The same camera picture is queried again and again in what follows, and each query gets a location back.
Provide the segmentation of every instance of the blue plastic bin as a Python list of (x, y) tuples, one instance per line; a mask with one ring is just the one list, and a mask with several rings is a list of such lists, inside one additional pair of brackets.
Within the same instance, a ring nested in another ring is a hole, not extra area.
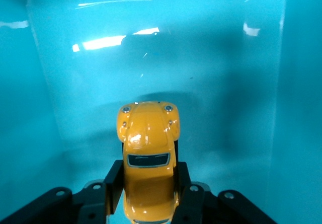
[[(122, 158), (118, 109), (177, 105), (180, 160), (278, 223), (322, 219), (320, 0), (0, 0), (0, 219)], [(111, 223), (126, 218), (119, 203)]]

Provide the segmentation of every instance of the toy car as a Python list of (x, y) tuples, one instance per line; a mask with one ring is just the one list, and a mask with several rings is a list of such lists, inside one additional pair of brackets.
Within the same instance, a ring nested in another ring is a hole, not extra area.
[(138, 224), (170, 221), (178, 205), (177, 107), (168, 102), (125, 105), (118, 113), (117, 130), (123, 143), (125, 215)]

